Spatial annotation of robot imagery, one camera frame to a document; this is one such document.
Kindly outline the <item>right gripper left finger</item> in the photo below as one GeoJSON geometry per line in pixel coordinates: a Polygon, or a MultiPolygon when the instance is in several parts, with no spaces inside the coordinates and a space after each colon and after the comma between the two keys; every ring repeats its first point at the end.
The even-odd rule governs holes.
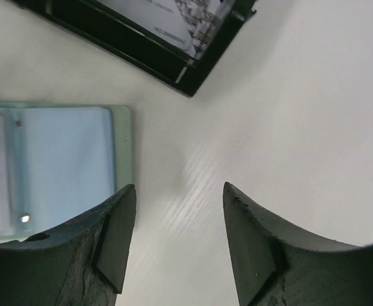
{"type": "Polygon", "coordinates": [[[0,244],[0,305],[115,305],[136,218],[128,184],[96,207],[24,241],[0,244]]]}

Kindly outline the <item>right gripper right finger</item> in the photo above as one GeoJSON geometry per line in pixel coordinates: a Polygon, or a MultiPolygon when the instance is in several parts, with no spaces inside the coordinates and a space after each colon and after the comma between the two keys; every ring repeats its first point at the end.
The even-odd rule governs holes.
{"type": "Polygon", "coordinates": [[[373,305],[373,244],[307,231],[230,183],[223,211],[241,305],[373,305]]]}

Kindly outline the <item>green card holder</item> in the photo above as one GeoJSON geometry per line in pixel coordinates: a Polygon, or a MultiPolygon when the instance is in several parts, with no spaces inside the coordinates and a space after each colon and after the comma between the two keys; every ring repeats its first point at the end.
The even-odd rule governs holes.
{"type": "Polygon", "coordinates": [[[53,228],[133,182],[128,107],[0,101],[0,114],[11,209],[0,243],[53,228]]]}

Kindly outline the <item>black three-compartment tray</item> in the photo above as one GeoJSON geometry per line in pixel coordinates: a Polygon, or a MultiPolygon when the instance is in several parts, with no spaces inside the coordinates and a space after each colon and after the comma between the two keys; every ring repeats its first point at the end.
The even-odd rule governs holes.
{"type": "Polygon", "coordinates": [[[53,0],[15,4],[120,57],[189,98],[256,13],[254,1],[233,1],[203,55],[195,59],[101,2],[53,0]]]}

